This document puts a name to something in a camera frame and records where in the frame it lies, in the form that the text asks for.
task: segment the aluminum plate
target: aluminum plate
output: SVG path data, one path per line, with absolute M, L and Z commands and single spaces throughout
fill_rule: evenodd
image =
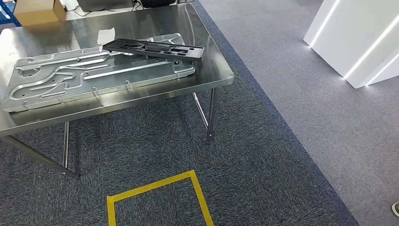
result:
M 178 33 L 146 41 L 184 45 Z M 1 108 L 20 112 L 182 78 L 194 72 L 192 61 L 110 53 L 101 47 L 22 58 L 15 64 Z

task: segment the shoe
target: shoe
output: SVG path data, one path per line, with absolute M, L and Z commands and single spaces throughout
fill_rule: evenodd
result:
M 392 205 L 392 211 L 397 217 L 399 217 L 399 202 Z

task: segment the table top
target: table top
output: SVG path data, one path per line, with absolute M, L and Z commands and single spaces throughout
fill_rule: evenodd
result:
M 24 112 L 0 110 L 0 137 L 116 111 L 151 101 L 232 84 L 234 74 L 190 3 L 135 12 L 5 29 L 0 35 L 0 101 L 15 62 L 23 57 L 100 46 L 100 30 L 115 38 L 144 39 L 180 33 L 186 45 L 204 46 L 195 74 L 149 86 L 60 103 Z

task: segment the table leg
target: table leg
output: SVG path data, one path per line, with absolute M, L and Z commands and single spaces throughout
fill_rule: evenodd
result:
M 64 151 L 63 151 L 63 164 L 62 166 L 68 168 L 68 151 L 69 151 L 69 122 L 65 123 L 64 132 Z
M 75 172 L 70 171 L 69 169 L 63 167 L 62 165 L 58 164 L 56 161 L 48 158 L 47 156 L 43 155 L 42 153 L 36 151 L 34 148 L 30 147 L 29 145 L 25 144 L 24 142 L 16 139 L 13 136 L 5 136 L 5 137 L 0 137 L 0 140 L 6 142 L 7 144 L 21 150 L 25 154 L 29 155 L 30 157 L 39 160 L 46 166 L 50 166 L 57 171 L 66 174 L 72 179 L 78 178 L 78 174 Z
M 209 108 L 208 130 L 207 130 L 207 143 L 209 144 L 213 136 L 213 125 L 215 122 L 215 112 L 217 104 L 217 93 L 219 88 L 213 88 L 211 92 L 211 104 Z
M 208 131 L 207 117 L 205 116 L 204 111 L 202 110 L 200 100 L 198 100 L 196 93 L 192 93 L 192 97 L 194 98 L 195 104 L 197 105 L 198 112 L 201 115 L 202 121 L 204 122 L 205 129 Z

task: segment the dark blue carpet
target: dark blue carpet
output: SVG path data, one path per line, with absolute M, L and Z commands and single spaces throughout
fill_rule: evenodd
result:
M 190 95 L 71 122 L 70 180 L 0 143 L 0 225 L 107 225 L 106 195 L 195 170 L 216 225 L 357 225 L 201 4 L 236 74 L 215 140 Z M 209 104 L 209 93 L 199 97 Z M 16 135 L 61 160 L 63 125 Z M 187 180 L 116 203 L 117 225 L 204 225 Z

